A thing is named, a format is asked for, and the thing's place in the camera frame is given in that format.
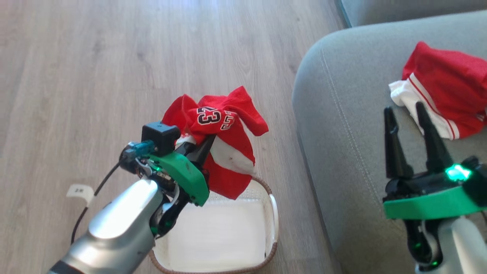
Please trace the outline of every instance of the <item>sofa cushion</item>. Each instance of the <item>sofa cushion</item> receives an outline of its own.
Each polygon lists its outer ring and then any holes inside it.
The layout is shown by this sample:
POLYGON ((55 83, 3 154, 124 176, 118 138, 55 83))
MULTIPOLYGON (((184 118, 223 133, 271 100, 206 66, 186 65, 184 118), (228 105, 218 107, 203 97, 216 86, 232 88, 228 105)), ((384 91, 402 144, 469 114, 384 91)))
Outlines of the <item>sofa cushion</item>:
MULTIPOLYGON (((487 59, 487 11, 351 28, 318 41, 304 57, 293 108, 331 245, 350 274, 414 273, 403 225, 386 220, 383 109, 388 84, 419 41, 487 59)), ((399 137, 416 172, 425 170, 422 136, 394 107, 399 137)), ((487 130, 445 140, 453 159, 487 161, 487 130)))
POLYGON ((349 26, 487 9, 487 0, 339 0, 349 26))

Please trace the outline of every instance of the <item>white basket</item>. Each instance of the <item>white basket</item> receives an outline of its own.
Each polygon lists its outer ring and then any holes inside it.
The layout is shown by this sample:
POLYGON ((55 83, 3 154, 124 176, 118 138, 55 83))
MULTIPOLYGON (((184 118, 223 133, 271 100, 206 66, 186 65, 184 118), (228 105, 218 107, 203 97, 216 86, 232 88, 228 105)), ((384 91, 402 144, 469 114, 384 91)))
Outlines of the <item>white basket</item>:
POLYGON ((211 192, 203 207, 187 205, 149 257, 166 274, 252 273, 274 257, 278 238, 276 200, 253 178, 236 200, 211 192))

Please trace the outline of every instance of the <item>glowing green light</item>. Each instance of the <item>glowing green light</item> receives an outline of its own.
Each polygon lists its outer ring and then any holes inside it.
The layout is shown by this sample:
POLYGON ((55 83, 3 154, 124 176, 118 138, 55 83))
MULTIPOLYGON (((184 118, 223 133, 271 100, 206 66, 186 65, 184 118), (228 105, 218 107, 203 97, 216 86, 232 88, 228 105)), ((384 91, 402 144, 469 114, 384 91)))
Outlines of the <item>glowing green light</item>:
POLYGON ((472 174, 472 171, 463 168, 459 164, 454 164, 446 170, 446 173, 452 181, 466 181, 472 174))

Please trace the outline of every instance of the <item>floor plank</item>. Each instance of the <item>floor plank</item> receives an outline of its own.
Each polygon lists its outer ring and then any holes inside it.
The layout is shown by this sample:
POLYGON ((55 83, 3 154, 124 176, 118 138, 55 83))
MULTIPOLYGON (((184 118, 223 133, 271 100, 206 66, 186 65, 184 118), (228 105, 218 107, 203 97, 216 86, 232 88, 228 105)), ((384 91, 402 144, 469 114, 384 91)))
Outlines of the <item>floor plank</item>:
MULTIPOLYGON (((300 60, 343 28, 334 0, 34 1, 1 4, 0 227, 3 273, 44 273, 69 246, 83 203, 120 150, 183 93, 244 85, 270 132, 251 140, 280 210, 261 273, 335 273, 296 136, 300 60)), ((134 181, 117 171, 80 229, 134 181)), ((146 260, 137 273, 158 273, 146 260)))

